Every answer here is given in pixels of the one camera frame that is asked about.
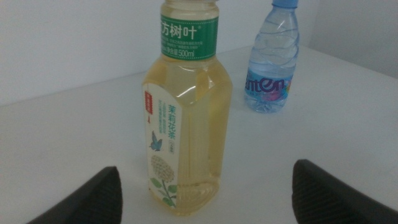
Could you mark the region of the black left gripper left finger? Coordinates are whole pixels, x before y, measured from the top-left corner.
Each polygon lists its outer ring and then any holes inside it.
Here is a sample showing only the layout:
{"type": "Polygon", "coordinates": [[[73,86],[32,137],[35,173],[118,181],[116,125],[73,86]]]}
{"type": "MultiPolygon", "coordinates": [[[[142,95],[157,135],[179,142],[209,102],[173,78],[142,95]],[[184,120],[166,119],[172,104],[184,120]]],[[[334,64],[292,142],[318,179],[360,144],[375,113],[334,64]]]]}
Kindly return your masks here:
{"type": "Polygon", "coordinates": [[[117,167],[105,167],[61,202],[31,220],[36,224],[121,223],[123,193],[117,167]]]}

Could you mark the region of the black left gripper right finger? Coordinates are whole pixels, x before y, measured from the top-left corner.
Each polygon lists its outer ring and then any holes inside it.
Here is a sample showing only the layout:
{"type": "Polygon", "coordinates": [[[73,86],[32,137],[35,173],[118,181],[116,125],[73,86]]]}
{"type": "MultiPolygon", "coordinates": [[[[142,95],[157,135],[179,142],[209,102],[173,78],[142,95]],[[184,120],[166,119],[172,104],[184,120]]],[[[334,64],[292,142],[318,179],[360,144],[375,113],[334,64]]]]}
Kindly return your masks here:
{"type": "Polygon", "coordinates": [[[391,223],[397,211],[337,179],[307,159],[293,168],[292,207],[298,223],[391,223]]]}

